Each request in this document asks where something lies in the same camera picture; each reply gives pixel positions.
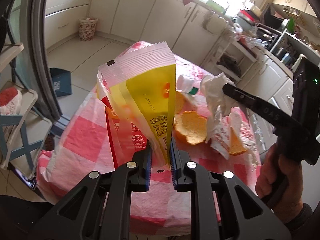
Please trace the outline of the person right hand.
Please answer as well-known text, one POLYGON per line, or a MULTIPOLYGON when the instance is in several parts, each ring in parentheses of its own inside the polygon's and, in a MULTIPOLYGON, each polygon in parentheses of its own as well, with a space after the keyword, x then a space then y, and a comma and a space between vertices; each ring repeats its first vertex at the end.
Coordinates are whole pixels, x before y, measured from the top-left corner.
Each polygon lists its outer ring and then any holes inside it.
POLYGON ((302 165, 285 157, 277 149, 277 145, 273 144, 265 156, 264 164, 257 178, 255 191, 259 198, 271 194, 272 185, 278 180, 281 173, 287 177, 288 186, 273 211, 283 223, 288 223, 297 217, 303 209, 302 165))

